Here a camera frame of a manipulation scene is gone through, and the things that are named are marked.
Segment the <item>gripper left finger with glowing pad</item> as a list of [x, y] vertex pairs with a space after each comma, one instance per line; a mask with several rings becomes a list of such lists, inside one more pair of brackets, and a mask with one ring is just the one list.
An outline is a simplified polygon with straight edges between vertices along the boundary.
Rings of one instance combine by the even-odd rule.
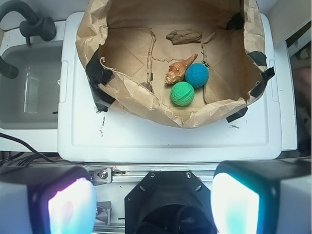
[[0, 170], [2, 234], [90, 234], [97, 194], [81, 166], [8, 166]]

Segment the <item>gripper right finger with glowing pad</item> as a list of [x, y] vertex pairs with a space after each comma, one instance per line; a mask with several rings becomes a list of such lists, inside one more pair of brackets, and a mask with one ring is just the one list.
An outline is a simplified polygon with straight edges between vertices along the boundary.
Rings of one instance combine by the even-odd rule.
[[211, 208], [221, 234], [310, 234], [312, 163], [223, 161], [214, 173]]

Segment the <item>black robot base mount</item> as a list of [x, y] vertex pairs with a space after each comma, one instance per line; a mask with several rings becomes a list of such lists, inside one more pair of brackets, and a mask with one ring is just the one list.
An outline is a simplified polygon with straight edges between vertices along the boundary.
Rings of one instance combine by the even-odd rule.
[[151, 171], [125, 197], [127, 234], [215, 234], [211, 191], [190, 171]]

